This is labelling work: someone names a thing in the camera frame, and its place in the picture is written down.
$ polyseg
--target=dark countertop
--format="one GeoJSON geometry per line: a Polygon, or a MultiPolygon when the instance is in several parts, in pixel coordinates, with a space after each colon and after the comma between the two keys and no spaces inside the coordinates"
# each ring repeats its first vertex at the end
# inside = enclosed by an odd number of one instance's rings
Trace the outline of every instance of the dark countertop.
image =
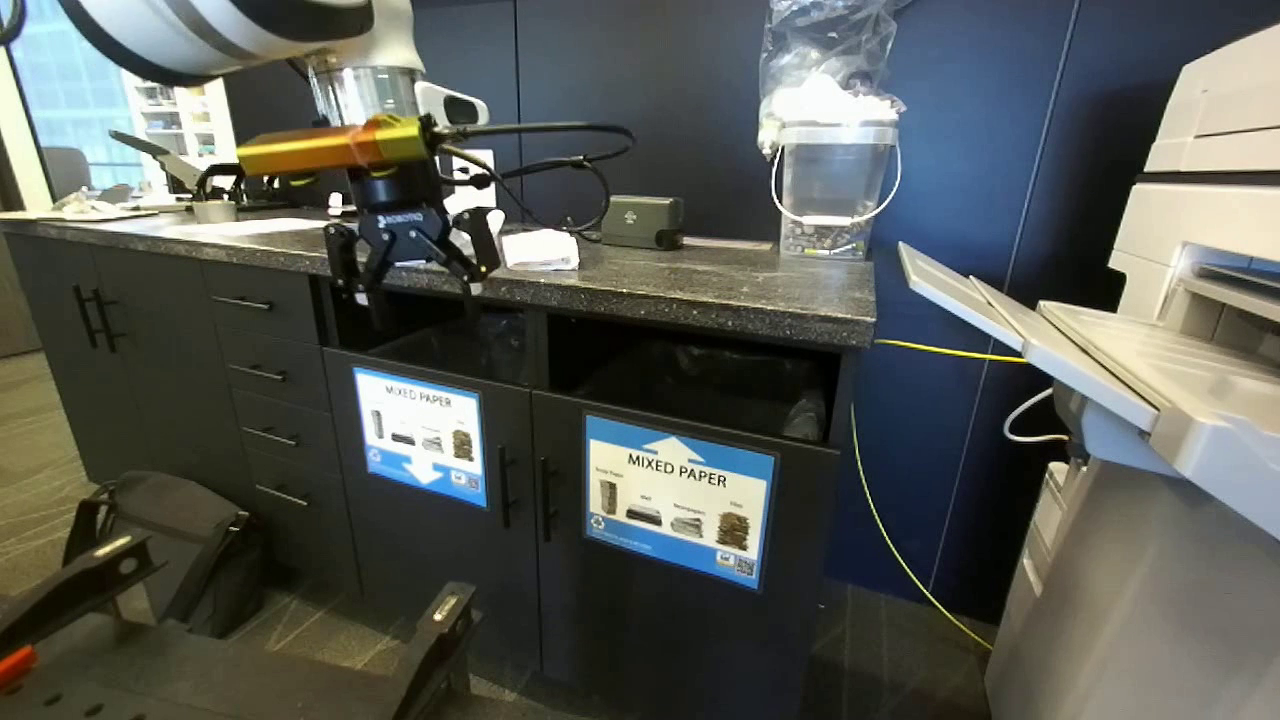
{"type": "MultiPolygon", "coordinates": [[[[95,224],[0,217],[0,238],[45,238],[92,248],[330,278],[320,227],[324,221],[298,217],[235,224],[186,224],[174,217],[95,224]]],[[[768,243],[726,242],[688,242],[680,251],[586,243],[586,266],[578,272],[506,269],[491,272],[476,298],[819,350],[857,350],[871,341],[871,261],[781,261],[765,248],[768,243]]],[[[397,269],[389,283],[440,298],[461,291],[440,269],[397,269]]]]}

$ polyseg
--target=sign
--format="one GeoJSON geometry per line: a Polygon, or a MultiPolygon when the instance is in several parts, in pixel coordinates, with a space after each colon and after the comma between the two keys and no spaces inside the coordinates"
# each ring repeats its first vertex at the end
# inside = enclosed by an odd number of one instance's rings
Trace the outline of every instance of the sign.
{"type": "Polygon", "coordinates": [[[592,542],[759,589],[777,455],[608,417],[586,442],[592,542]]]}
{"type": "Polygon", "coordinates": [[[357,401],[371,476],[490,508],[476,392],[357,368],[357,401]]]}

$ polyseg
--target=white printer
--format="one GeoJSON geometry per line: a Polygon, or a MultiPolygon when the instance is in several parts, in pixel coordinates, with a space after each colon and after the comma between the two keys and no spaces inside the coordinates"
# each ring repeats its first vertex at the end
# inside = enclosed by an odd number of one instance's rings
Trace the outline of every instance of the white printer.
{"type": "Polygon", "coordinates": [[[991,716],[1280,716],[1280,29],[1190,65],[1113,248],[1118,313],[902,243],[907,283],[1057,381],[991,716]]]}

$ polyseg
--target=kitchen counter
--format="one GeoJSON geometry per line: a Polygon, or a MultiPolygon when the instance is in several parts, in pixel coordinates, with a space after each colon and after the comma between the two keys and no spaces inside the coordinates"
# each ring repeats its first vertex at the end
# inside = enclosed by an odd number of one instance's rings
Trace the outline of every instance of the kitchen counter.
{"type": "MultiPolygon", "coordinates": [[[[266,217],[235,224],[139,221],[34,221],[0,217],[0,238],[70,242],[330,278],[330,221],[266,217]]],[[[451,298],[440,269],[397,269],[389,289],[451,298]]],[[[781,261],[765,243],[688,242],[680,251],[631,251],[586,243],[578,272],[491,272],[480,302],[558,313],[626,318],[727,336],[759,336],[816,350],[860,350],[875,324],[871,261],[781,261]]]]}

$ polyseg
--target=wall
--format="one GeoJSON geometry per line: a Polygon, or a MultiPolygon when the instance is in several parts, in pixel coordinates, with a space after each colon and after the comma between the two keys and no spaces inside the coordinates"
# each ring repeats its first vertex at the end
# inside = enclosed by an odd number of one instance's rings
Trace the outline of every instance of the wall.
{"type": "MultiPolygon", "coordinates": [[[[683,196],[693,233],[777,238],[757,151],[765,0],[418,10],[431,78],[491,102],[497,120],[619,120],[642,149],[608,168],[617,192],[683,196]]],[[[983,350],[903,291],[890,242],[911,242],[1023,302],[1109,304],[1121,281],[1106,256],[1177,68],[1273,20],[1276,0],[907,5],[886,80],[907,106],[907,186],[875,224],[880,336],[983,350]]],[[[308,120],[299,84],[271,74],[233,84],[239,138],[308,120]]],[[[549,149],[506,144],[500,163],[549,149]]],[[[523,192],[546,217],[596,209],[578,180],[523,192]]],[[[944,602],[987,620],[1051,455],[999,442],[1009,408],[1037,387],[1045,381],[1015,368],[871,350],[852,398],[875,497],[907,561],[944,602]]],[[[845,476],[827,567],[907,592],[852,490],[845,476]]]]}

